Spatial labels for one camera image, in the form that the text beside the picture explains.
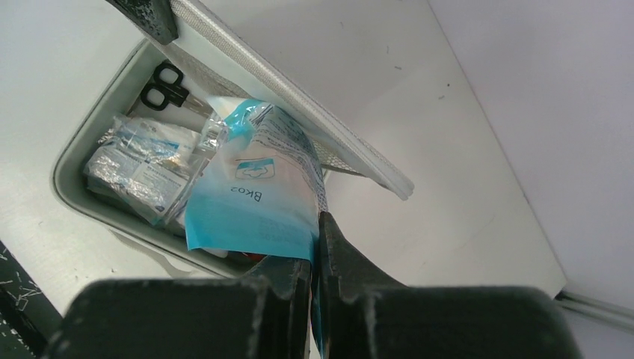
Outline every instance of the black plastic part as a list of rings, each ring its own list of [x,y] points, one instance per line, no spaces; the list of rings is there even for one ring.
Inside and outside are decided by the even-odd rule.
[[[323,358],[580,358],[525,287],[410,288],[319,219],[316,268],[266,257],[235,280],[110,280],[73,302],[49,358],[306,358],[310,286]]]
[[[304,358],[310,263],[235,280],[107,280],[73,302],[49,358]]]
[[[169,0],[106,0],[161,45],[178,38]]]
[[[313,325],[321,323],[323,358],[581,357],[539,290],[409,288],[357,251],[332,215],[322,213],[319,225]]]

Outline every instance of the compartment lid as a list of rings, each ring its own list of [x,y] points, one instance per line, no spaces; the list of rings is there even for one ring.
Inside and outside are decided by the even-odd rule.
[[[362,174],[402,200],[412,195],[414,185],[401,171],[198,0],[171,0],[172,13],[167,0],[148,0],[142,9],[125,6],[125,0],[109,1],[204,90],[224,96],[250,96],[280,106],[313,138],[327,168]]]

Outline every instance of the plastic wrapper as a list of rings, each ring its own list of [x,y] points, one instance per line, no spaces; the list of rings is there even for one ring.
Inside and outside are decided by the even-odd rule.
[[[212,116],[205,122],[203,131],[200,134],[198,148],[206,152],[216,153],[219,148],[219,142],[224,141],[226,136],[225,125],[220,116],[214,111]]]
[[[193,154],[199,138],[181,126],[117,115],[84,168],[88,189],[118,197],[150,224],[164,226],[208,162]]]
[[[226,141],[187,202],[188,247],[313,260],[318,214],[327,210],[312,141],[281,108],[210,97]]]

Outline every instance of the printed label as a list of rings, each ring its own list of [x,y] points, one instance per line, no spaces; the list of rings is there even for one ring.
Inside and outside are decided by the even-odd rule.
[[[241,180],[262,180],[275,177],[273,159],[258,159],[241,162],[236,168],[236,178]]]

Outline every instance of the medical package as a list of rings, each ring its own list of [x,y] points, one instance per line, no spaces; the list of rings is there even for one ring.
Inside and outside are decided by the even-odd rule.
[[[208,102],[225,135],[187,202],[188,247],[312,261],[318,214],[327,210],[313,143],[270,103],[219,96]]]
[[[147,117],[117,115],[84,167],[88,189],[120,198],[157,227],[185,205],[208,161],[193,154],[200,134]]]

